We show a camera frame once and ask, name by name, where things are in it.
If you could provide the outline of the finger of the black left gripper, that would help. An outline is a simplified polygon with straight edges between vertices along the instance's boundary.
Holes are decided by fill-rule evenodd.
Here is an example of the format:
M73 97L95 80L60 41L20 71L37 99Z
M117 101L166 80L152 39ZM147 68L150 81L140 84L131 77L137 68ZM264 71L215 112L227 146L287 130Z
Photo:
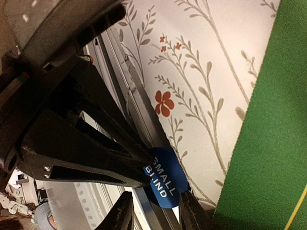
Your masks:
M83 95L80 106L93 118L137 163L152 163L154 155L131 128L118 108L96 67L80 56L71 58L76 66L70 72Z
M31 125L20 147L20 169L44 181L93 182L145 187L149 161L133 156L91 125L79 119L73 127L52 111L44 111Z

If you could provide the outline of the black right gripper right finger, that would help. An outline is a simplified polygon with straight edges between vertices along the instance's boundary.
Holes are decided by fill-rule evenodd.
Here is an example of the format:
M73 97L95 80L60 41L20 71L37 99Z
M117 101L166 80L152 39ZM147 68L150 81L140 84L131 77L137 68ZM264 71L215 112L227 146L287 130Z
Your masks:
M189 191L180 194L179 224L181 230L213 230L212 218Z

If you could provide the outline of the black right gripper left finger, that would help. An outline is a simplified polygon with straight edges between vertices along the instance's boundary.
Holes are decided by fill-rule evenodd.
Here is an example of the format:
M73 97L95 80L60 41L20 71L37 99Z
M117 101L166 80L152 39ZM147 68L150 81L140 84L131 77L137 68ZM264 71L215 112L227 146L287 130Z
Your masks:
M132 230L133 224L134 204L132 192L125 191L95 230Z

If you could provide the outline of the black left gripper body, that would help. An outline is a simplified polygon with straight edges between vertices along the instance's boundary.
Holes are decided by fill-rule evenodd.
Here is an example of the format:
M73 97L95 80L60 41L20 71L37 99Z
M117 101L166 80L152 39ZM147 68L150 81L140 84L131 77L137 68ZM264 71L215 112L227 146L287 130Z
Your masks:
M121 20L119 0L8 0L5 19L21 50L0 77L0 187L20 160L19 140L65 77L59 69L100 32Z

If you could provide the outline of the blue small blind button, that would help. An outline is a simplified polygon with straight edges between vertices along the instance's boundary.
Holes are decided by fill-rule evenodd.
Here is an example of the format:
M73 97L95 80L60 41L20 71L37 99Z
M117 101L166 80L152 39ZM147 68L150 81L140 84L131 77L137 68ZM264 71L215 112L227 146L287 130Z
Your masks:
M146 196L161 208L175 208L181 193L189 189L187 177L172 149L154 147L151 151L154 162L143 168L151 179L150 185L144 187Z

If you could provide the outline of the person in background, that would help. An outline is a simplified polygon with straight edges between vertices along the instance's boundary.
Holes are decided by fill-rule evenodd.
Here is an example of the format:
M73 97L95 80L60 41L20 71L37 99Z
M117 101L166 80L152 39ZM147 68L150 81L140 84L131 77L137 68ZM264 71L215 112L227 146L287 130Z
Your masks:
M58 230L56 222L50 213L43 214L40 221L30 216L16 213L11 214L7 209L0 207L1 230Z

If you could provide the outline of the round green poker mat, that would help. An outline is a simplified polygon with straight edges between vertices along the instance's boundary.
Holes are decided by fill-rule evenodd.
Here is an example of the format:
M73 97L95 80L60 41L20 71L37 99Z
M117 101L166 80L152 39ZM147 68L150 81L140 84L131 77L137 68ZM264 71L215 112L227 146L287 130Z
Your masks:
M220 230L307 227L307 3L279 4L214 222Z

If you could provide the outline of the floral white tablecloth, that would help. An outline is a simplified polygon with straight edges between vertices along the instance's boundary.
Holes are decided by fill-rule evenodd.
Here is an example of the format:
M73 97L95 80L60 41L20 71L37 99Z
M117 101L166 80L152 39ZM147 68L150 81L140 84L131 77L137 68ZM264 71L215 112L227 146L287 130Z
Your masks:
M126 0L115 25L193 192L215 207L277 0Z

